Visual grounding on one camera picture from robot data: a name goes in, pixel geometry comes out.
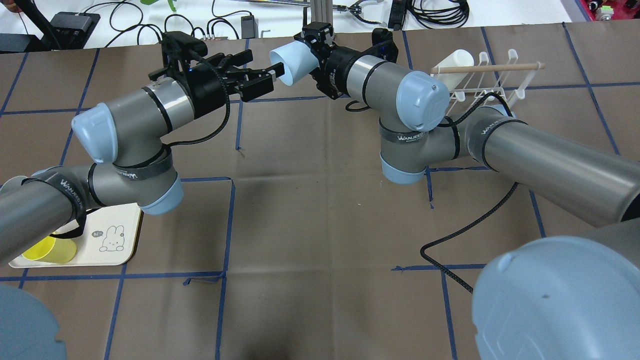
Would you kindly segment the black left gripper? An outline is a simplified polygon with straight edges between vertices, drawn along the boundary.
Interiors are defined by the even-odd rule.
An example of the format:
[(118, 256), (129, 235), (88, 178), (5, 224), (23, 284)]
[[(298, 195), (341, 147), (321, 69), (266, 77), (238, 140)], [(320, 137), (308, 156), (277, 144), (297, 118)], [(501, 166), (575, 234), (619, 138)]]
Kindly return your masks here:
[(227, 73), (227, 84), (220, 78), (223, 71), (241, 67), (253, 60), (253, 52), (246, 49), (237, 54), (222, 52), (207, 58), (185, 71), (185, 93), (190, 102), (194, 120), (224, 107), (229, 94), (238, 94), (244, 102), (256, 100), (275, 89), (276, 70), (239, 70)]

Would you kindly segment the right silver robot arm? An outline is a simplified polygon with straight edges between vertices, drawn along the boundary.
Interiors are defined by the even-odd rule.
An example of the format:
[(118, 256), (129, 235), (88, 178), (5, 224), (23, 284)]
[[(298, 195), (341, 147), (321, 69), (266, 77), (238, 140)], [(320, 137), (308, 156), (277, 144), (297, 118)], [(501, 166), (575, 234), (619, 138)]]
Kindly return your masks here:
[(639, 217), (636, 161), (535, 129), (507, 109), (474, 104), (446, 117), (446, 86), (388, 60), (393, 44), (359, 52), (312, 45), (318, 88), (377, 110), (381, 167), (391, 182), (418, 182), (426, 168), (461, 157), (530, 187), (594, 227)]

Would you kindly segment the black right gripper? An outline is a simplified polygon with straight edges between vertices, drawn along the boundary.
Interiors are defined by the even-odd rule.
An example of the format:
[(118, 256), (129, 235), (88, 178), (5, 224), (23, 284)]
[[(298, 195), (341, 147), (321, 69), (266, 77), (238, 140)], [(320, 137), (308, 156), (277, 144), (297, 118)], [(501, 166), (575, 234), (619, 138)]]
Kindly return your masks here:
[(340, 45), (323, 46), (312, 51), (318, 66), (312, 71), (317, 89), (332, 100), (348, 93), (346, 81), (354, 63), (362, 53)]

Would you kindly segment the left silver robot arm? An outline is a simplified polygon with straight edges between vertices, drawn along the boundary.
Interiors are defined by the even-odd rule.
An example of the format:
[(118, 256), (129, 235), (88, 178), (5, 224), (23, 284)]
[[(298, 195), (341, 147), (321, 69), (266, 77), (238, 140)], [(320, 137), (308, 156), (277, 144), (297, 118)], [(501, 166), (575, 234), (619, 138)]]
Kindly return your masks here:
[(229, 97), (255, 100), (274, 90), (285, 73), (277, 62), (251, 69), (251, 50), (208, 55), (207, 48), (165, 45), (162, 67), (150, 84), (75, 116), (71, 129), (92, 159), (90, 164), (53, 166), (18, 176), (1, 187), (1, 262), (7, 264), (70, 223), (60, 234), (83, 234), (86, 219), (99, 208), (135, 204), (148, 215), (180, 205), (185, 192), (172, 148), (211, 139), (163, 143), (164, 136), (217, 109)]

